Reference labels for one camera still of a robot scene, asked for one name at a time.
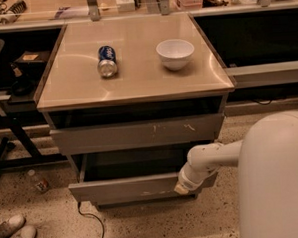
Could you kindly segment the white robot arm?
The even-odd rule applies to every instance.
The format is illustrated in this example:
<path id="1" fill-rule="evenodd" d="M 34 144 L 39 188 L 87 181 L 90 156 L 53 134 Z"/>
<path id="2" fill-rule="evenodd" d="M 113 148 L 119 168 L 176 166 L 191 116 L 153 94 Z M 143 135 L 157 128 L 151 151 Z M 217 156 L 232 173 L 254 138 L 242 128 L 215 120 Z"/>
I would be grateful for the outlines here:
<path id="1" fill-rule="evenodd" d="M 198 189 L 205 179 L 214 175 L 222 166 L 236 167 L 241 147 L 241 140 L 230 144 L 216 142 L 192 147 L 179 171 L 174 191 L 179 195 L 188 194 Z"/>

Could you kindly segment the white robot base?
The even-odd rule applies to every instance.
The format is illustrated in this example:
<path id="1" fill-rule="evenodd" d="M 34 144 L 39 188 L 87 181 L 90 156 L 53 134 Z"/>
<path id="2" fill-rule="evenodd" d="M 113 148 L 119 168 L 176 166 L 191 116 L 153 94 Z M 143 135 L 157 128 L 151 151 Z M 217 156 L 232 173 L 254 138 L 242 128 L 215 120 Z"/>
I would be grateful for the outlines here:
<path id="1" fill-rule="evenodd" d="M 298 238 L 298 111 L 254 124 L 238 165 L 240 238 Z"/>

